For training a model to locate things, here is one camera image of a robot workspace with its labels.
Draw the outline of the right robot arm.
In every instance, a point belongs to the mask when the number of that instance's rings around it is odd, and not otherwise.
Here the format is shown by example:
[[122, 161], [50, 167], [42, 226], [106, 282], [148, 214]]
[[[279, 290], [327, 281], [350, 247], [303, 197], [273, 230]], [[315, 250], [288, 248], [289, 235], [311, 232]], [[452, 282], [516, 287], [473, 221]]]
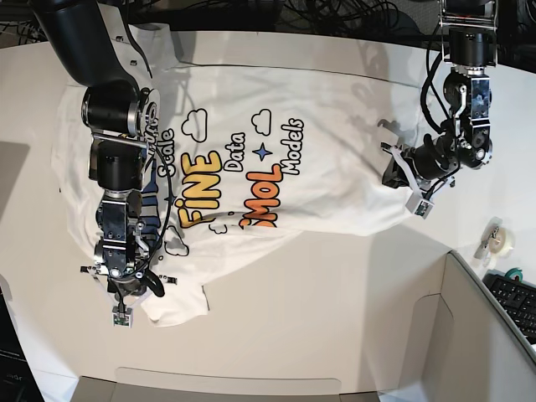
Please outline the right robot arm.
[[104, 193], [95, 212], [100, 238], [94, 263], [81, 267], [106, 278], [117, 325], [138, 301], [165, 294], [150, 266], [163, 237], [142, 217], [142, 190], [157, 135], [160, 95], [122, 5], [97, 1], [32, 1], [30, 7], [71, 78], [86, 88], [81, 120], [91, 131], [88, 176]]

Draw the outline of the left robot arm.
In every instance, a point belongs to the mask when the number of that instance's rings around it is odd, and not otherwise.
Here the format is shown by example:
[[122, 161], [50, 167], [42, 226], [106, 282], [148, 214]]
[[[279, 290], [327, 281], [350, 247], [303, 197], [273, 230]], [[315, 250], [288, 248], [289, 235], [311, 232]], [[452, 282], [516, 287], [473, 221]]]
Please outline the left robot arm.
[[[486, 69], [497, 64], [497, 11], [495, 1], [440, 3], [441, 51], [429, 63], [420, 92], [424, 118], [437, 136], [424, 135], [418, 147], [382, 144], [391, 156], [383, 185], [410, 188], [428, 204], [440, 188], [453, 185], [461, 168], [478, 169], [491, 160], [492, 89]], [[445, 120], [437, 123], [427, 96], [441, 63], [451, 70], [436, 96], [446, 113]]]

